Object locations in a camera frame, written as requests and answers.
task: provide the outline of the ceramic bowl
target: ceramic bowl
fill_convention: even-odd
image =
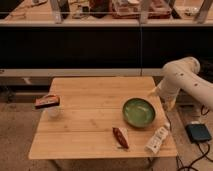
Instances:
[[[124,120],[137,128],[147,127],[155,119],[155,109],[144,99],[132,98],[123,106]]]

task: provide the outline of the wooden table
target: wooden table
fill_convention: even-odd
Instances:
[[[91,159],[173,157],[177,149],[171,134],[157,155],[145,149],[154,131],[166,122],[159,97],[148,97],[155,87],[152,77],[55,78],[50,94],[60,96],[61,115],[51,119],[42,113],[30,159]],[[139,97],[156,110],[154,122],[144,129],[129,126],[122,116],[123,104]],[[128,130],[130,149],[117,147],[112,127]]]

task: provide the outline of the black power bank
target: black power bank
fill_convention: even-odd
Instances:
[[[185,129],[191,143],[205,142],[212,139],[204,124],[188,124]]]

